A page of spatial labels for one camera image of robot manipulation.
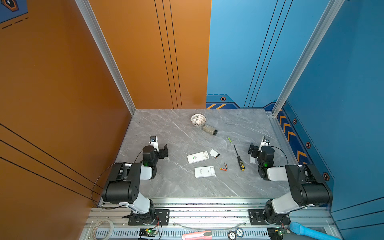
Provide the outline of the black yellow handled screwdriver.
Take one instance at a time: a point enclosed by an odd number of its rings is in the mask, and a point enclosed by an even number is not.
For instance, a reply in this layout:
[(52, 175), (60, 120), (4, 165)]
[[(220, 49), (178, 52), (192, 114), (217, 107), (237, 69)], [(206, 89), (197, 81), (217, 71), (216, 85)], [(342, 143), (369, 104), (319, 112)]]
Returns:
[(245, 171), (246, 168), (245, 168), (244, 162), (242, 161), (241, 157), (239, 156), (237, 148), (236, 148), (235, 145), (234, 145), (234, 149), (235, 149), (235, 152), (236, 152), (236, 155), (237, 155), (237, 160), (238, 160), (239, 167), (240, 167), (241, 171)]

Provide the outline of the white battery cover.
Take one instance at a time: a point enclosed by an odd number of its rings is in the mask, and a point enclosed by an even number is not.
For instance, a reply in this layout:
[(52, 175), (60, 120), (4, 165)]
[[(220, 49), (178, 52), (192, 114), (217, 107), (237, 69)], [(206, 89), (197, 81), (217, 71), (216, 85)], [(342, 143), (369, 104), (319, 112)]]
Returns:
[(211, 150), (211, 151), (209, 152), (209, 154), (210, 154), (213, 158), (215, 158), (216, 155), (219, 154), (219, 153), (216, 152), (215, 150)]

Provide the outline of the white air conditioner remote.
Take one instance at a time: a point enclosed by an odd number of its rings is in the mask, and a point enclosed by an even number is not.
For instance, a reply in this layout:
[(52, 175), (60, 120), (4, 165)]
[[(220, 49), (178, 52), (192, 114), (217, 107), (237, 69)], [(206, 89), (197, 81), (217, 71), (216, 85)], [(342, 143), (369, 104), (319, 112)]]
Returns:
[(194, 171), (195, 171), (195, 177), (197, 179), (216, 176), (216, 171), (214, 166), (197, 167), (197, 168), (194, 168)]

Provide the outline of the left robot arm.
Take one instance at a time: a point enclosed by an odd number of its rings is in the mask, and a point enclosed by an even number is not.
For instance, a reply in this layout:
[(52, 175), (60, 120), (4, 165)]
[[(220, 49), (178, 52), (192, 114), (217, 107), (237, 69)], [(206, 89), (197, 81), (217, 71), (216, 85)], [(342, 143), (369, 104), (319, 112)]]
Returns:
[(139, 163), (114, 163), (102, 192), (106, 203), (128, 208), (131, 214), (124, 216), (130, 226), (160, 224), (168, 210), (155, 210), (154, 202), (140, 193), (141, 180), (153, 180), (157, 163), (169, 156), (168, 146), (157, 150), (149, 145), (143, 148), (143, 160)]

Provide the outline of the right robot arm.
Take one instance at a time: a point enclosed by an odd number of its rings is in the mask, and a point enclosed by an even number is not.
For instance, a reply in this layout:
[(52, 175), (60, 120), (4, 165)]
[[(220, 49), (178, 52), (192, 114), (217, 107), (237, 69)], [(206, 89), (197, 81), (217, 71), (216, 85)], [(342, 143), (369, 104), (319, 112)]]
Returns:
[(250, 209), (252, 225), (289, 224), (289, 214), (305, 207), (322, 206), (333, 201), (333, 194), (315, 165), (274, 165), (275, 150), (268, 145), (250, 145), (248, 154), (257, 160), (258, 173), (265, 181), (287, 182), (290, 191), (270, 199), (262, 209)]

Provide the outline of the white mesh basket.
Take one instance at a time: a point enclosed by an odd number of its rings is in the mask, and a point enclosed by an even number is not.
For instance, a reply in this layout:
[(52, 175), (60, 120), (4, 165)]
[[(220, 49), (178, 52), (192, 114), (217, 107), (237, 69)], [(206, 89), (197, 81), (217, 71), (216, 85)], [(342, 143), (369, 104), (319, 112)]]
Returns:
[(191, 123), (194, 126), (203, 126), (206, 123), (206, 117), (203, 114), (194, 114), (191, 116)]

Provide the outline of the beige black small bottle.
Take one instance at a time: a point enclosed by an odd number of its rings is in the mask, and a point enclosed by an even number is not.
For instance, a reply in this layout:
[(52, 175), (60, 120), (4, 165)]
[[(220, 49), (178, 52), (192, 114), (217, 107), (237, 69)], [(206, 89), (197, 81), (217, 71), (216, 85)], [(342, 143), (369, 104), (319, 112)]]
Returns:
[(218, 130), (216, 130), (214, 127), (209, 126), (209, 125), (204, 125), (203, 131), (205, 131), (206, 133), (213, 135), (213, 136), (216, 136), (218, 133)]

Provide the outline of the green circuit board left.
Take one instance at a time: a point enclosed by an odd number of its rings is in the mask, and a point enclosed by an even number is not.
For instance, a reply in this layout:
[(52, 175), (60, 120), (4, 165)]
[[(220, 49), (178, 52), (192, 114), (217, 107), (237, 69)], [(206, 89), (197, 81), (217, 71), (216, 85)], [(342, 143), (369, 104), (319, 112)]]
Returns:
[(159, 231), (157, 229), (140, 229), (139, 238), (153, 240), (158, 237)]

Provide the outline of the green circuit board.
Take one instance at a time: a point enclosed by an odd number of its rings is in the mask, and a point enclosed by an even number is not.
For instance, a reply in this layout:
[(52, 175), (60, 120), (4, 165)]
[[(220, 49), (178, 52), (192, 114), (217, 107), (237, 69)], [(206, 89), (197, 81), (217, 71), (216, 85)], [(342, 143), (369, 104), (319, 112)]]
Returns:
[(283, 240), (284, 238), (284, 231), (281, 229), (272, 229), (267, 228), (268, 235), (271, 240)]
[(139, 238), (153, 240), (158, 237), (159, 231), (157, 229), (140, 229)]

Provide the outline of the green circuit board right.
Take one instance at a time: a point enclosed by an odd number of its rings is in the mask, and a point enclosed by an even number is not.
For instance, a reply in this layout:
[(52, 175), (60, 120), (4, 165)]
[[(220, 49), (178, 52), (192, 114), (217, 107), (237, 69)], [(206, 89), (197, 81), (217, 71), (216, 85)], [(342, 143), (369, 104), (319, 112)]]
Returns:
[(271, 240), (283, 240), (284, 238), (284, 231), (281, 229), (272, 229), (267, 228), (268, 235)]

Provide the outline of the blue foam tube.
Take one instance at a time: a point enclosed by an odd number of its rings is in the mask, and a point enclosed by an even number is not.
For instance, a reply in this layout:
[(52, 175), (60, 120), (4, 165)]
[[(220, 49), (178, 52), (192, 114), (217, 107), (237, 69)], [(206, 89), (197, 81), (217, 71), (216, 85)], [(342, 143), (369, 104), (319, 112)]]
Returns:
[(290, 223), (290, 231), (296, 235), (307, 236), (316, 240), (338, 240), (338, 238), (309, 229), (295, 222)]

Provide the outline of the pink utility knife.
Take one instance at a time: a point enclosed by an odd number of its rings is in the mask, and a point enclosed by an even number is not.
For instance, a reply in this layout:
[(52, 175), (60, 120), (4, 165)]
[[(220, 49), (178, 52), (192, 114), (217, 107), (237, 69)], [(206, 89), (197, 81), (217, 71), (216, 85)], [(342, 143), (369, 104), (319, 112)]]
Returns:
[(182, 235), (182, 240), (212, 240), (213, 234), (211, 231), (201, 231)]

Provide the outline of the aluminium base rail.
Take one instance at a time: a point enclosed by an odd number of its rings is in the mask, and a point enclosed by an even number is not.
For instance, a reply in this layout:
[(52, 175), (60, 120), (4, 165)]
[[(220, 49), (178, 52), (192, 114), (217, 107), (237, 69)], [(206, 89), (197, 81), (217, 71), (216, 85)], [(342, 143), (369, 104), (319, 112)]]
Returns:
[[(227, 239), (228, 232), (236, 228), (244, 230), (245, 239), (268, 238), (267, 226), (252, 225), (250, 209), (264, 207), (268, 198), (257, 197), (202, 197), (202, 198), (153, 198), (156, 209), (168, 209), (168, 224), (159, 228), (162, 239), (179, 240), (184, 233), (211, 230), (215, 239)], [(124, 216), (131, 212), (126, 208), (92, 208), (80, 235), (81, 240), (93, 237), (103, 239), (110, 230), (106, 223), (96, 228), (96, 224), (108, 220), (114, 223), (112, 239), (136, 239), (139, 226), (129, 226)]]

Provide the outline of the aluminium corner post left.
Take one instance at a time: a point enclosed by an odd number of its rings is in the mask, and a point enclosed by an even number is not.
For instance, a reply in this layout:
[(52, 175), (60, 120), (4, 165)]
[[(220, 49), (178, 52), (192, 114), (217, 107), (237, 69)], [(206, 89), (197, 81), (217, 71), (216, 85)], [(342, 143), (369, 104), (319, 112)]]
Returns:
[(92, 9), (91, 3), (84, 0), (75, 0), (83, 19), (107, 65), (111, 76), (131, 114), (133, 116), (136, 111), (135, 104), (123, 79), (123, 76), (118, 68), (118, 65), (114, 59), (111, 49), (107, 43), (107, 40), (103, 34), (97, 17)]

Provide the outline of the aluminium corner post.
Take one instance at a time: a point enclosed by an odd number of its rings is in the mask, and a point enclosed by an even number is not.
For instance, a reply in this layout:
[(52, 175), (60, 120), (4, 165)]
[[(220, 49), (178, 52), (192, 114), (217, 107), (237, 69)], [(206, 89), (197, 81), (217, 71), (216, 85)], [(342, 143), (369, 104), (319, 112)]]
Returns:
[(299, 60), (297, 61), (291, 75), (289, 76), (279, 98), (272, 110), (272, 116), (277, 117), (284, 103), (300, 79), (302, 73), (310, 62), (319, 44), (327, 33), (336, 15), (344, 4), (344, 0), (331, 0), (328, 2), (321, 18), (319, 19), (310, 39), (308, 40)]
[(107, 65), (111, 76), (131, 114), (133, 116), (136, 111), (135, 104), (123, 79), (123, 76), (118, 68), (118, 65), (114, 59), (111, 49), (107, 43), (107, 40), (103, 34), (97, 17), (92, 9), (91, 3), (84, 0), (75, 0), (83, 19)]

